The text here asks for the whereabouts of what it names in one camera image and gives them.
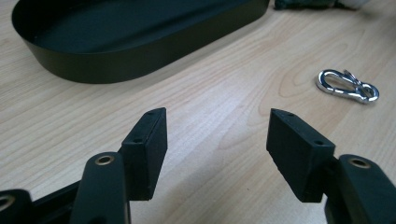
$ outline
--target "oval tray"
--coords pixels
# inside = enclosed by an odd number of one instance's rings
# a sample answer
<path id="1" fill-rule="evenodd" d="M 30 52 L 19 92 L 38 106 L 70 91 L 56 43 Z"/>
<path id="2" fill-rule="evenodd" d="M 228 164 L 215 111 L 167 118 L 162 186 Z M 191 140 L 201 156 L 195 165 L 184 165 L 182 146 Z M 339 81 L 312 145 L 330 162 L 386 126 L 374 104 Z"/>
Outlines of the oval tray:
<path id="1" fill-rule="evenodd" d="M 58 77 L 149 74 L 262 16 L 269 0 L 20 0 L 15 30 Z"/>

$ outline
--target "black plastic bracket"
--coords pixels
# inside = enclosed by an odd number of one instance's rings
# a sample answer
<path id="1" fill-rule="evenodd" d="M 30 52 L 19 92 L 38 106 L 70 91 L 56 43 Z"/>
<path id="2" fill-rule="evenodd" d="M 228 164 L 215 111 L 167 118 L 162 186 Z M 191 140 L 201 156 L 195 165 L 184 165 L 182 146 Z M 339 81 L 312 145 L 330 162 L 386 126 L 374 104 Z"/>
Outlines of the black plastic bracket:
<path id="1" fill-rule="evenodd" d="M 267 150 L 294 195 L 319 203 L 329 223 L 396 223 L 396 188 L 372 161 L 333 156 L 335 145 L 296 115 L 271 110 Z"/>
<path id="2" fill-rule="evenodd" d="M 81 181 L 32 202 L 24 189 L 0 191 L 0 222 L 129 223 L 128 201 L 148 201 L 167 150 L 166 109 L 147 112 L 119 152 L 91 157 Z"/>

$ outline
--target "wooden table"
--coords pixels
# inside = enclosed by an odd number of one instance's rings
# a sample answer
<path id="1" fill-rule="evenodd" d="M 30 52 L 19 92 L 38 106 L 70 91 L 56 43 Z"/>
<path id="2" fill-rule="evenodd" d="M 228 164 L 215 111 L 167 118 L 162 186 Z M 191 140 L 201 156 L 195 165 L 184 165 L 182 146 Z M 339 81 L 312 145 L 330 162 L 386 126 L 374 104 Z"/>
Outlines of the wooden table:
<path id="1" fill-rule="evenodd" d="M 89 85 L 45 70 L 0 0 L 0 190 L 34 200 L 81 178 L 87 159 L 117 151 L 146 112 L 167 108 L 169 148 L 134 223 L 325 223 L 300 203 L 265 149 L 271 108 L 292 112 L 396 182 L 396 2 L 359 11 L 275 11 L 139 79 Z M 320 91 L 322 69 L 348 69 L 380 91 L 373 105 Z"/>

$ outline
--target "black object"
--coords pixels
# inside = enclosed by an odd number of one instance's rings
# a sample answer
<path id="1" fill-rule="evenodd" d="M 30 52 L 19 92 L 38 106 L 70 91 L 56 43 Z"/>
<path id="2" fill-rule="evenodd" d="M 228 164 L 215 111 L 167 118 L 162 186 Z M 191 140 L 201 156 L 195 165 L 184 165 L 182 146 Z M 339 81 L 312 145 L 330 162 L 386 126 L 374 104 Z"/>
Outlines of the black object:
<path id="1" fill-rule="evenodd" d="M 262 16 L 269 0 L 20 0 L 15 30 L 56 76 L 142 77 Z"/>
<path id="2" fill-rule="evenodd" d="M 396 188 L 374 162 L 332 155 L 335 145 L 287 111 L 272 109 L 267 150 L 296 197 L 319 203 L 329 223 L 396 223 Z"/>
<path id="3" fill-rule="evenodd" d="M 166 150 L 166 110 L 151 110 L 119 152 L 100 153 L 87 161 L 81 181 L 35 202 L 23 189 L 0 191 L 0 222 L 130 223 L 128 201 L 153 197 Z"/>

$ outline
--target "carabiner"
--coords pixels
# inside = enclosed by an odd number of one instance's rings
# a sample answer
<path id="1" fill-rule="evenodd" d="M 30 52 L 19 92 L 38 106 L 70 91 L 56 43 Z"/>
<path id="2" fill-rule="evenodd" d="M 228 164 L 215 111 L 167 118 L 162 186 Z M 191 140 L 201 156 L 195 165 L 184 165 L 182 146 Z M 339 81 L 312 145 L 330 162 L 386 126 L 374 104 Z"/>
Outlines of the carabiner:
<path id="1" fill-rule="evenodd" d="M 333 77 L 336 81 L 344 85 L 350 85 L 351 91 L 333 87 L 326 82 L 325 78 L 327 76 Z M 375 86 L 359 81 L 347 70 L 344 73 L 332 69 L 321 71 L 318 75 L 317 86 L 324 92 L 354 99 L 362 104 L 369 104 L 379 98 L 379 91 Z"/>

